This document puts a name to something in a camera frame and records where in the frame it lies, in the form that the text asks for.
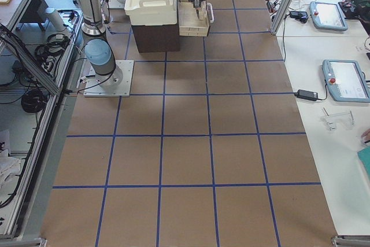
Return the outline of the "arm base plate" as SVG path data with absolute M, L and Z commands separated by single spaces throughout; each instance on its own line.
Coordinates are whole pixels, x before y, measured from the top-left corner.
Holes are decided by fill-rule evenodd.
M 88 89 L 83 90 L 82 93 L 85 97 L 129 97 L 133 71 L 134 60 L 116 60 L 116 70 L 107 81 L 103 82 L 109 76 L 96 76 L 93 67 L 90 66 L 88 75 L 92 77 L 86 80 Z

